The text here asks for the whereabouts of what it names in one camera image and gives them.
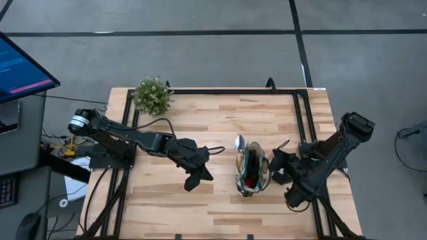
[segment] white paper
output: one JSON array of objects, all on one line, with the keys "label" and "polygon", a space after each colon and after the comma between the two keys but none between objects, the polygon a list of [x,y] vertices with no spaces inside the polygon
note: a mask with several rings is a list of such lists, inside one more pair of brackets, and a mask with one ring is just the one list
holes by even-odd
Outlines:
[{"label": "white paper", "polygon": [[[71,163],[74,165],[78,165],[84,169],[89,170],[89,162],[90,162],[90,157],[82,157],[82,158],[73,160]],[[87,192],[86,183],[82,183],[80,181],[74,180],[74,179],[67,177],[67,176],[64,176],[64,179],[65,179],[65,188],[66,188],[67,194],[68,194],[68,196],[67,196],[68,201],[74,201],[76,199],[79,199],[81,197],[86,196],[86,192]]]}]

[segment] computer mouse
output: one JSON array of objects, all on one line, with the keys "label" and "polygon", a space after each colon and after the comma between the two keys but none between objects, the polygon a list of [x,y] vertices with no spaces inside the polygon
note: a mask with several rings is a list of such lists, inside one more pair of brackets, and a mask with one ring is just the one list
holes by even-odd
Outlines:
[{"label": "computer mouse", "polygon": [[40,214],[30,213],[26,215],[16,230],[16,240],[34,240],[39,224]]}]

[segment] computer monitor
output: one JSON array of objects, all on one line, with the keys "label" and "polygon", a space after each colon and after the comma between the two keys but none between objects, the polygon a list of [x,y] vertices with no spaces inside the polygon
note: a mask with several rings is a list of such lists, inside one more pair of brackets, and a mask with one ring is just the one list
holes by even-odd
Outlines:
[{"label": "computer monitor", "polygon": [[19,102],[60,83],[0,32],[0,134],[18,129]]}]

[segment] black metal frame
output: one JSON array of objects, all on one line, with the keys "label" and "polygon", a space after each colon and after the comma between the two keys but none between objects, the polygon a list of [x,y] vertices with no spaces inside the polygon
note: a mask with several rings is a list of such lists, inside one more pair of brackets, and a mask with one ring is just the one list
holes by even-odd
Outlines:
[{"label": "black metal frame", "polygon": [[[313,116],[312,116],[312,112],[311,112],[311,108],[310,108],[310,100],[308,97],[307,89],[276,89],[276,84],[274,83],[274,80],[272,78],[269,78],[267,81],[265,89],[214,89],[213,88],[213,89],[176,89],[173,91],[174,91],[174,94],[178,94],[178,95],[182,95],[182,94],[252,94],[252,95],[253,94],[256,94],[256,95],[257,94],[260,94],[260,95],[269,95],[269,94],[283,95],[284,94],[284,95],[292,95],[294,98],[294,106],[295,106],[296,118],[297,118],[297,122],[298,122],[298,130],[300,132],[300,139],[301,139],[300,146],[302,146],[304,143],[307,142],[306,133],[304,130],[304,123],[302,120],[300,100],[299,100],[299,97],[301,97],[304,100],[304,107],[306,109],[306,117],[308,120],[308,127],[310,130],[310,136],[312,138],[312,141],[317,141],[316,130],[314,127],[314,121],[313,121]],[[133,92],[134,92],[133,89],[130,89],[127,91],[126,104],[125,104],[125,109],[123,112],[123,119],[121,122],[124,125],[127,125],[127,122],[129,119],[129,111],[130,111],[131,102],[132,102],[132,98],[133,98],[133,95],[132,95]],[[139,113],[138,113],[138,111],[135,111],[133,113],[132,127],[136,127],[138,117],[139,117]],[[113,169],[113,173],[111,175],[111,180],[110,180],[110,184],[109,184],[108,194],[107,194],[107,203],[111,200],[111,198],[113,197],[113,194],[115,192],[115,185],[116,185],[116,181],[117,181],[118,171],[119,171],[118,169]],[[123,170],[123,175],[126,179],[126,185],[127,185],[127,180],[129,177],[129,169]],[[330,202],[328,194],[325,195],[325,198],[327,199],[328,202]],[[125,191],[119,199],[117,213],[116,213],[116,221],[115,221],[114,232],[113,232],[113,236],[116,236],[116,237],[118,237],[120,234],[124,203],[125,203]],[[323,232],[322,219],[320,217],[320,208],[319,208],[318,202],[314,201],[312,203],[312,206],[313,206],[314,221],[316,224],[316,231],[318,234],[318,238],[321,239],[325,235]],[[101,236],[109,237],[109,236],[106,236],[107,230],[108,230],[108,223],[109,223],[108,220],[109,220],[109,217],[107,216],[107,218],[103,222],[103,225],[101,226]],[[330,230],[330,235],[333,237],[337,236],[334,222],[329,218],[329,216],[328,216],[328,226],[329,226],[329,230]],[[181,239],[181,235],[177,234],[176,236],[179,239]],[[248,235],[248,239],[249,238],[254,239],[254,236]]]}]

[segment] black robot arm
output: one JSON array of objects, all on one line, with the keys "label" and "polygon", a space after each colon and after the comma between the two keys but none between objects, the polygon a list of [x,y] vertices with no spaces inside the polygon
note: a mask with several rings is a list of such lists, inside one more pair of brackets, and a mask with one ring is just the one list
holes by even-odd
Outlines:
[{"label": "black robot arm", "polygon": [[274,149],[270,171],[278,174],[280,169],[284,169],[284,175],[288,175],[293,182],[291,189],[284,194],[287,204],[297,207],[303,201],[319,199],[343,236],[357,237],[323,198],[323,190],[327,178],[342,164],[350,151],[371,138],[374,126],[373,122],[355,112],[347,113],[342,117],[337,132],[326,141],[312,143],[305,149],[300,149],[300,158],[294,153]]},{"label": "black robot arm", "polygon": [[176,139],[171,133],[138,131],[111,121],[94,109],[78,109],[68,130],[75,135],[92,138],[119,159],[131,155],[135,145],[149,155],[171,159],[177,167],[190,174],[184,184],[187,191],[197,187],[201,179],[214,180],[205,166],[209,161],[209,149],[197,147],[194,140]]}]

